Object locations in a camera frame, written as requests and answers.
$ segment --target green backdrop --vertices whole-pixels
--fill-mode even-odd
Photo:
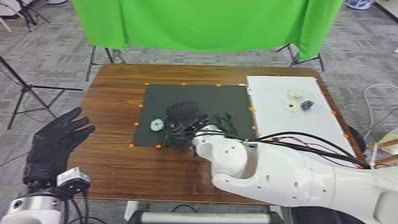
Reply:
[[[73,0],[92,45],[240,52],[293,43],[316,57],[343,0]]]

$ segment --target metal rod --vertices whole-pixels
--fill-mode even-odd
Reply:
[[[318,54],[318,59],[320,59],[320,69],[321,69],[321,71],[325,71],[325,64],[323,64],[323,59],[321,59],[320,54]]]
[[[270,224],[272,217],[261,213],[154,213],[144,212],[142,224]]]
[[[39,101],[39,104],[41,104],[43,108],[46,109],[48,113],[51,114],[53,118],[57,118],[57,116],[55,116],[55,114],[50,110],[50,106],[46,105],[46,103],[44,103],[44,101],[43,101],[41,97],[37,96],[32,89],[30,89],[28,93],[30,93],[32,97],[35,98],[35,100]]]
[[[57,101],[57,99],[59,99],[59,97],[60,97],[60,95],[64,94],[64,92],[66,92],[66,90],[62,90],[62,91],[59,92],[57,96],[55,96],[55,98],[53,98],[53,100],[51,100],[51,102],[50,102],[50,104],[48,104],[48,107],[51,107],[51,105],[53,105],[53,103],[55,103],[55,101]]]
[[[96,45],[92,46],[90,50],[90,62],[89,62],[89,68],[87,68],[87,74],[85,74],[85,82],[90,80],[90,68],[92,68],[92,62],[94,62],[94,56],[96,56]]]
[[[11,116],[11,120],[9,120],[7,129],[11,129],[11,127],[12,127],[12,123],[14,123],[14,119],[16,119],[16,114],[18,114],[18,109],[19,109],[21,99],[23,99],[25,93],[27,93],[27,91],[25,91],[25,89],[21,89],[21,94],[19,94],[19,98],[18,98],[18,102],[16,102],[16,108],[14,108],[14,112],[12,112],[12,116]]]
[[[114,58],[112,58],[112,55],[110,55],[110,50],[108,50],[108,48],[105,48],[105,51],[106,51],[106,55],[108,55],[108,61],[110,61],[110,63],[114,64],[115,61],[114,61]]]
[[[41,111],[41,110],[46,110],[46,108],[37,108],[37,109],[32,109],[32,110],[19,111],[19,112],[16,112],[16,114],[25,114],[28,112]]]
[[[282,51],[282,49],[286,48],[289,46],[289,44],[286,44],[279,49],[277,49],[277,51],[275,52],[281,52]]]
[[[66,87],[55,87],[55,86],[35,86],[35,85],[32,85],[32,88],[83,91],[82,89],[76,89],[76,88],[66,88]]]
[[[21,85],[23,85],[23,87],[28,87],[28,88],[30,88],[30,86],[28,86],[25,80],[21,79],[21,76],[18,75],[18,73],[16,73],[16,71],[14,71],[14,69],[12,69],[11,65],[9,65],[9,63],[7,63],[7,61],[3,60],[3,57],[0,57],[0,63],[3,64],[3,67],[7,68],[7,70],[9,70],[9,72],[11,72],[12,76],[14,76],[14,78],[16,78],[16,80],[18,80],[18,82],[19,82]]]

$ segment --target white panel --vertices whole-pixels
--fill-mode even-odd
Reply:
[[[249,76],[247,79],[249,95],[256,110],[254,119],[261,136],[284,131],[305,132],[325,138],[353,154],[352,146],[345,138],[343,129],[332,114],[325,96],[321,95],[314,78]],[[288,93],[291,89],[300,89],[300,98],[289,97]],[[297,109],[293,111],[286,109],[286,103],[291,100],[297,104]],[[305,100],[314,102],[314,106],[309,111],[300,109],[300,104]],[[302,136],[295,137],[298,137],[305,142],[318,143],[327,146],[325,143],[314,139]]]

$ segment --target black cable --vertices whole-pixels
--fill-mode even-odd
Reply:
[[[329,162],[332,162],[334,164],[337,164],[339,166],[345,166],[352,169],[357,169],[357,167],[346,166],[345,164],[337,163],[336,161],[332,161],[325,156],[320,156],[325,160],[329,160]]]
[[[83,215],[82,215],[82,210],[80,210],[78,203],[76,203],[75,199],[71,199],[71,203],[73,203],[73,206],[75,206],[75,209],[76,209],[76,213],[78,213],[80,224],[83,224]]]
[[[85,219],[85,217],[75,218],[71,220],[69,224],[73,224],[78,220],[82,221],[82,219]],[[89,216],[89,219],[96,220],[101,224],[106,224],[106,222],[99,218]]]
[[[172,136],[176,135],[186,135],[186,134],[195,134],[197,132],[210,132],[210,133],[220,133],[220,134],[226,134],[224,131],[215,131],[215,130],[192,130],[192,131],[185,131],[185,132],[179,132],[179,133],[170,133]]]
[[[28,154],[28,152],[25,152],[19,156],[16,156],[7,162],[3,162],[0,164],[0,167],[5,166],[16,159],[19,159],[25,155]]]
[[[90,216],[90,211],[89,211],[89,191],[83,191],[83,212],[85,212],[83,224],[89,224],[89,216]]]
[[[178,205],[178,207],[172,209],[172,212],[176,212],[176,210],[178,210],[181,207],[188,207],[188,208],[192,209],[192,211],[197,213],[197,210],[195,210],[195,208],[194,208],[190,205]]]
[[[355,158],[352,158],[352,157],[348,157],[348,156],[345,156],[341,154],[325,152],[323,150],[314,149],[314,148],[311,148],[307,146],[302,146],[302,145],[297,145],[297,144],[291,144],[291,143],[286,143],[286,142],[277,142],[277,141],[259,141],[259,142],[268,143],[268,144],[274,144],[274,145],[281,145],[281,146],[295,149],[297,151],[311,152],[311,153],[314,153],[314,154],[318,154],[321,156],[327,156],[327,157],[330,157],[334,159],[345,160],[350,163],[359,164],[364,169],[369,169],[371,168],[369,165],[359,159],[355,159]]]
[[[281,135],[302,135],[302,136],[305,136],[309,138],[314,138],[323,143],[327,143],[346,154],[346,156],[355,158],[355,156],[348,153],[348,151],[330,141],[327,141],[321,137],[318,137],[318,136],[314,136],[314,135],[311,135],[311,134],[307,134],[304,132],[295,132],[295,131],[279,132],[279,133],[275,133],[272,135],[266,135],[266,136],[256,138],[256,141],[261,141],[261,140],[265,140],[265,139],[268,139],[268,138],[272,138],[275,136],[281,136]]]
[[[64,201],[64,224],[69,223],[69,201]]]

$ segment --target gray carpet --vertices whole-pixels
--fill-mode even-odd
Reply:
[[[35,9],[51,21],[39,22],[34,32],[27,32],[23,21],[7,21],[14,33],[7,33],[0,27],[0,52],[14,69],[28,82],[39,85],[80,87],[89,89],[83,82],[90,45],[80,27],[80,21],[73,6],[48,6],[37,3]],[[398,25],[384,13],[371,8],[357,13],[343,8],[330,36],[321,50],[327,72],[321,77],[327,82],[334,100],[348,124],[362,132],[368,128],[368,113],[362,99],[362,89],[368,85],[385,83],[398,85]],[[105,52],[98,51],[96,62],[106,63]],[[169,50],[142,49],[130,47],[122,52],[124,59],[131,64],[197,64],[197,65],[240,65],[240,66],[288,66],[288,52],[275,53],[261,50],[234,54],[183,53]],[[318,62],[309,62],[302,67],[318,69]],[[99,66],[92,69],[94,78]],[[19,115],[12,130],[5,130],[12,112],[18,85],[0,74],[0,163],[28,151],[34,132],[50,120],[46,112],[32,112]],[[53,91],[39,91],[46,100],[51,99]],[[387,114],[398,107],[396,90],[380,88],[371,91],[371,104],[375,118]],[[55,103],[53,111],[62,114],[82,102],[83,92],[67,92]],[[37,107],[28,98],[25,108]],[[398,113],[377,126],[371,141],[396,128]],[[25,159],[0,167],[0,215],[7,209],[7,203],[21,191],[21,169]],[[122,223],[124,202],[94,201],[94,215],[110,223]],[[263,207],[234,207],[197,205],[202,211],[265,211]],[[174,204],[154,203],[151,209],[170,211]]]

